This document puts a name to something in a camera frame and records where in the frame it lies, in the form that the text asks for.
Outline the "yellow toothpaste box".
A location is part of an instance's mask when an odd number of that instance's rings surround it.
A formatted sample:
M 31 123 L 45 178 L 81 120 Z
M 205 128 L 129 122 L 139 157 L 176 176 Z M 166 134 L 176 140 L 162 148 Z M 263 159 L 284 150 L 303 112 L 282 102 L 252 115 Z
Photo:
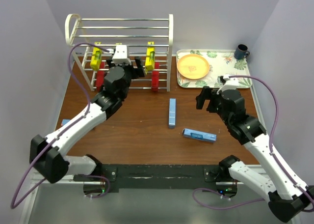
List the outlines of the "yellow toothpaste box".
M 155 47 L 153 46 L 154 41 L 148 42 L 148 47 L 146 50 L 146 58 L 145 58 L 145 71 L 148 73 L 155 69 Z
M 102 50 L 98 47 L 93 47 L 90 67 L 93 71 L 98 71 L 102 62 Z

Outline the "blue toothpaste box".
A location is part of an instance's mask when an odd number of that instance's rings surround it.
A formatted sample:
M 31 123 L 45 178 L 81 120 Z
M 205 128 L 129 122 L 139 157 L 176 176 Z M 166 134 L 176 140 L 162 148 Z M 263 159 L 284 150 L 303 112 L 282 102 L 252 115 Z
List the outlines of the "blue toothpaste box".
M 214 143 L 217 140 L 216 134 L 192 130 L 192 129 L 188 129 L 188 128 L 183 129 L 182 135 L 186 138 L 205 141 L 205 142 L 211 142 L 211 143 Z
M 169 116 L 168 116 L 168 127 L 174 129 L 176 126 L 176 99 L 169 99 Z
M 63 119 L 62 122 L 61 122 L 61 126 L 66 125 L 70 121 L 71 121 L 70 119 Z

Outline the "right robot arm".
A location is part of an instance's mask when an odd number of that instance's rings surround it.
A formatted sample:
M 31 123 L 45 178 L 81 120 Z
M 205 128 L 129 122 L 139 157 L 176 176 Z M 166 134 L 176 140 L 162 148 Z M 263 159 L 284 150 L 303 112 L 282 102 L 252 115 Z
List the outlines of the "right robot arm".
M 243 145 L 260 163 L 267 177 L 250 169 L 239 158 L 231 155 L 219 165 L 219 177 L 244 183 L 259 194 L 273 215 L 287 223 L 310 205 L 314 188 L 303 181 L 287 164 L 260 121 L 246 113 L 245 100 L 236 89 L 219 91 L 203 87 L 196 97 L 196 108 L 203 108 L 208 100 L 208 112 L 216 113 L 227 126 L 230 135 Z

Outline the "white metal shelf rack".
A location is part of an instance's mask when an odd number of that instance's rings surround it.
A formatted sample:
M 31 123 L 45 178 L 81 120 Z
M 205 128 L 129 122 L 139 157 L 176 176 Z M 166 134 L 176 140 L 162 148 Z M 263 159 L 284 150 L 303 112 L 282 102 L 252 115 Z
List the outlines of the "white metal shelf rack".
M 113 57 L 117 45 L 127 45 L 129 58 L 136 66 L 135 57 L 145 58 L 148 42 L 154 41 L 155 62 L 159 63 L 158 91 L 170 91 L 172 52 L 174 39 L 174 16 L 167 18 L 82 18 L 69 14 L 65 20 L 65 40 L 72 47 L 82 43 L 72 52 L 71 57 L 80 69 L 88 88 L 96 91 L 96 73 L 90 67 L 93 47 L 102 50 L 105 72 L 109 71 L 108 59 Z M 152 71 L 145 77 L 134 80 L 132 89 L 151 89 Z

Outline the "dark blue mug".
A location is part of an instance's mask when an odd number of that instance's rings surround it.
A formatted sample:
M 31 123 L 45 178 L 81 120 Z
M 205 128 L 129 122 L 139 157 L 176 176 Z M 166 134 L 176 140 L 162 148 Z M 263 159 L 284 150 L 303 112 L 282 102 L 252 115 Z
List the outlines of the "dark blue mug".
M 248 47 L 244 44 L 239 44 L 234 52 L 234 57 L 237 60 L 247 58 L 250 55 Z

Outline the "orange plate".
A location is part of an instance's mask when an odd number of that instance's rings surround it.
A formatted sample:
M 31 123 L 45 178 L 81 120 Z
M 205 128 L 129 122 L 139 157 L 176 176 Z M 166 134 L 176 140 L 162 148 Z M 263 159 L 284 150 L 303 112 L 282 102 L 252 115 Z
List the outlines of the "orange plate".
M 179 58 L 177 70 L 186 79 L 198 80 L 209 73 L 210 65 L 201 55 L 189 54 Z

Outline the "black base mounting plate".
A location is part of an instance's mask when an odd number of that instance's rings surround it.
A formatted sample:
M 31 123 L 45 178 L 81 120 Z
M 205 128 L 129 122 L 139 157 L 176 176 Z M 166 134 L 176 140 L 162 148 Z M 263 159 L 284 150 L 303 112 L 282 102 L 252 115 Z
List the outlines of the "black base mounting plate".
M 109 188 L 110 193 L 121 189 L 215 189 L 217 182 L 234 180 L 218 165 L 103 165 L 101 176 L 90 178 L 74 176 L 75 182 L 83 182 L 85 194 Z

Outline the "floral serving tray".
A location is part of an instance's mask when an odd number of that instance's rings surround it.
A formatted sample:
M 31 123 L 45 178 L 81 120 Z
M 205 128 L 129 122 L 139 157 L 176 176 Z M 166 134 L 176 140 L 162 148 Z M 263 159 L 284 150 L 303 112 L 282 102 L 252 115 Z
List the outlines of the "floral serving tray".
M 178 85 L 183 88 L 202 88 L 204 86 L 219 88 L 222 86 L 220 76 L 246 75 L 249 76 L 247 60 L 238 60 L 234 57 L 234 50 L 178 50 L 176 61 L 187 55 L 197 55 L 205 59 L 209 64 L 209 71 L 199 79 L 188 79 L 177 70 Z

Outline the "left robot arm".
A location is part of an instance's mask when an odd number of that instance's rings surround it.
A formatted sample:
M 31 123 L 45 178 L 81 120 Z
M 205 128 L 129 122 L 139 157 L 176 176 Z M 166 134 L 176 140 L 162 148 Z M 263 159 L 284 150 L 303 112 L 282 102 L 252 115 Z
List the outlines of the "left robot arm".
M 145 76 L 140 57 L 136 66 L 118 65 L 109 60 L 111 67 L 104 77 L 103 89 L 87 106 L 60 129 L 42 137 L 36 135 L 30 142 L 29 162 L 46 180 L 56 183 L 65 175 L 84 174 L 89 180 L 101 177 L 102 169 L 91 156 L 68 157 L 69 150 L 89 131 L 108 120 L 122 106 L 131 81 Z

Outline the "red toothpaste box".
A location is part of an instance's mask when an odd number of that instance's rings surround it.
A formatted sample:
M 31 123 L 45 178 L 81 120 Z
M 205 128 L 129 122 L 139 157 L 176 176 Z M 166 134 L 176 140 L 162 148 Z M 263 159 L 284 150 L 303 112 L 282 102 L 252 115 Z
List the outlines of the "red toothpaste box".
M 152 78 L 151 78 L 151 89 L 153 92 L 158 92 L 159 87 L 159 63 L 155 62 L 155 68 L 152 71 Z
M 99 70 L 97 71 L 96 73 L 96 83 L 95 83 L 95 86 L 96 86 L 96 90 L 97 91 L 100 91 L 103 84 L 104 84 L 104 77 L 105 77 L 105 63 L 104 62 L 101 62 L 100 64 L 100 68 Z

